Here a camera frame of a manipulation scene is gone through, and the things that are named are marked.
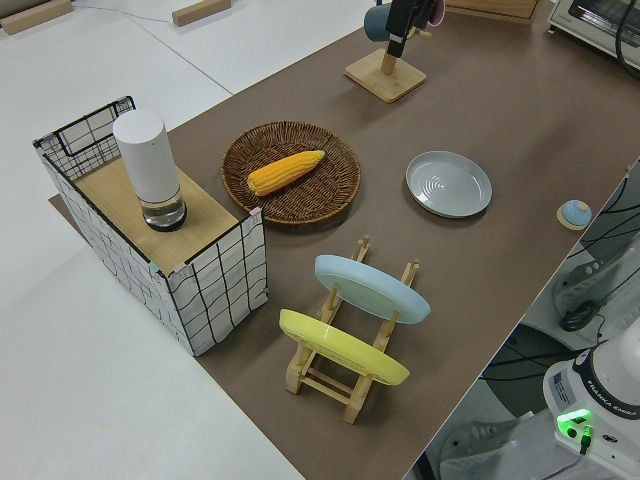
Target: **brown tabletop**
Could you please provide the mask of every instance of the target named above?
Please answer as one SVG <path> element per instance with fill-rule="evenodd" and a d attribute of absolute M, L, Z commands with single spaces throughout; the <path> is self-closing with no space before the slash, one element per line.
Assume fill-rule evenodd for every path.
<path fill-rule="evenodd" d="M 548 9 L 532 26 L 449 15 L 433 38 L 408 42 L 403 59 L 427 81 L 394 104 L 343 75 L 380 47 L 357 31 L 170 133 L 178 165 L 237 215 L 219 168 L 256 125 L 315 123 L 361 162 L 343 224 L 267 230 L 269 302 L 198 358 L 306 478 L 400 479 L 578 240 L 556 209 L 577 198 L 598 210 L 640 153 L 640 84 L 611 58 L 546 33 Z M 485 213 L 445 219 L 412 199 L 406 167 L 429 150 L 463 154 L 487 172 Z M 279 330 L 278 312 L 315 314 L 325 295 L 315 257 L 348 256 L 363 234 L 368 263 L 391 275 L 420 259 L 414 288 L 433 312 L 396 328 L 387 352 L 411 375 L 398 387 L 374 385 L 352 426 L 329 397 L 305 386 L 297 396 L 285 391 L 295 343 Z M 343 308 L 335 325 L 375 336 L 377 322 Z"/>

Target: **wooden plate holder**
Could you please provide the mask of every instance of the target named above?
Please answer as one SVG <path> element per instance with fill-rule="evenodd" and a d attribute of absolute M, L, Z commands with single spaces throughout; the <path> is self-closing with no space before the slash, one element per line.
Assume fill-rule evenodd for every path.
<path fill-rule="evenodd" d="M 427 78 L 423 72 L 382 48 L 349 65 L 344 74 L 387 103 L 395 102 Z"/>
<path fill-rule="evenodd" d="M 364 260 L 367 251 L 369 250 L 369 237 L 364 236 L 358 240 L 358 247 L 356 248 L 351 259 L 357 262 Z M 407 286 L 411 286 L 416 272 L 420 268 L 418 259 L 414 259 L 408 263 L 404 269 L 400 281 Z M 338 297 L 338 288 L 334 287 L 327 296 L 322 308 L 316 315 L 316 319 L 331 325 L 333 319 L 338 313 L 338 309 L 342 304 L 342 299 Z M 398 319 L 398 312 L 395 312 L 389 320 L 383 320 L 378 334 L 373 342 L 374 348 L 384 352 L 391 338 L 391 333 L 396 325 Z M 358 380 L 354 387 L 348 387 L 343 383 L 319 372 L 313 368 L 312 363 L 316 356 L 316 351 L 298 342 L 298 348 L 293 358 L 289 362 L 286 374 L 286 388 L 293 394 L 297 394 L 300 390 L 300 386 L 304 383 L 316 390 L 330 396 L 331 398 L 344 403 L 345 409 L 342 414 L 342 419 L 350 424 L 353 424 L 356 417 L 360 413 L 373 378 L 370 375 L 359 375 Z"/>

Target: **yellow corn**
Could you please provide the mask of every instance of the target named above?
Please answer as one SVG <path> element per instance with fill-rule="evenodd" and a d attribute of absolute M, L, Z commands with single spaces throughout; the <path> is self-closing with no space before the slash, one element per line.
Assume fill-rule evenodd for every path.
<path fill-rule="evenodd" d="M 258 197 L 268 195 L 310 172 L 324 158 L 324 150 L 309 150 L 282 158 L 247 177 L 247 184 Z"/>

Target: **wooden block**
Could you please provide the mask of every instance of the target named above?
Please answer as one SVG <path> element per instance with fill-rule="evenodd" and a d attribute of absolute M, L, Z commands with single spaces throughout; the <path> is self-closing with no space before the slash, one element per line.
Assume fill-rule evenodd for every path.
<path fill-rule="evenodd" d="M 238 223 L 222 205 L 178 169 L 187 219 L 175 232 L 147 226 L 124 162 L 118 158 L 76 180 L 76 185 L 138 249 L 169 275 Z"/>
<path fill-rule="evenodd" d="M 5 32 L 13 35 L 72 11 L 71 0 L 51 0 L 24 12 L 3 18 L 0 20 L 0 25 Z"/>
<path fill-rule="evenodd" d="M 422 84 L 427 76 L 400 58 L 395 62 L 393 73 L 385 74 L 382 71 L 384 54 L 384 49 L 376 50 L 349 65 L 344 73 L 377 97 L 392 103 Z"/>
<path fill-rule="evenodd" d="M 201 0 L 171 14 L 178 27 L 200 20 L 231 7 L 231 0 Z"/>

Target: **round wicker tray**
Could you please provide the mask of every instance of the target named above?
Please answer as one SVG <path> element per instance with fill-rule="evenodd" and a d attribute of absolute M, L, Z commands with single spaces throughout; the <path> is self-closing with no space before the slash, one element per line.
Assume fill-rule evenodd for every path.
<path fill-rule="evenodd" d="M 264 197 L 247 186 L 249 174 L 268 163 L 304 150 L 324 150 L 311 172 Z M 334 133 L 303 122 L 279 121 L 255 127 L 227 150 L 221 168 L 224 186 L 241 207 L 261 207 L 266 221 L 312 225 L 342 212 L 360 185 L 360 164 L 351 147 Z"/>

